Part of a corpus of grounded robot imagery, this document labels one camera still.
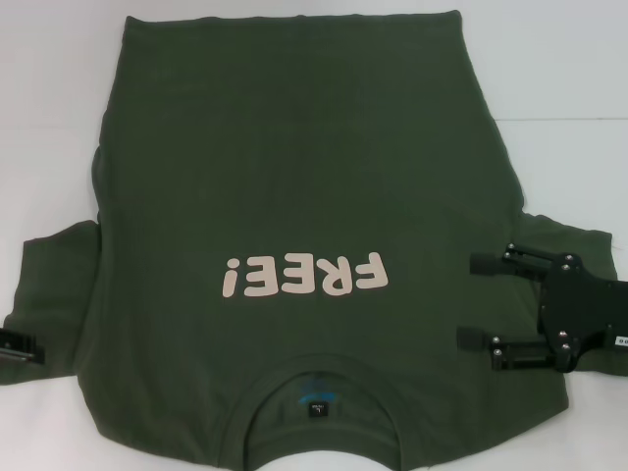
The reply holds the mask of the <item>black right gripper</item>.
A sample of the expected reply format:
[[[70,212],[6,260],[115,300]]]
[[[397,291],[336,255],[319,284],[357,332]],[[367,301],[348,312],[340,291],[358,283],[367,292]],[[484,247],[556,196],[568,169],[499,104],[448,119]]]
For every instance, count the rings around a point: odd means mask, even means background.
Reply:
[[[500,253],[471,253],[469,273],[542,283],[539,331],[545,337],[498,335],[473,327],[456,329],[457,348],[487,353],[493,370],[549,368],[572,372],[590,351],[627,352],[627,283],[591,274],[579,256],[512,242]]]

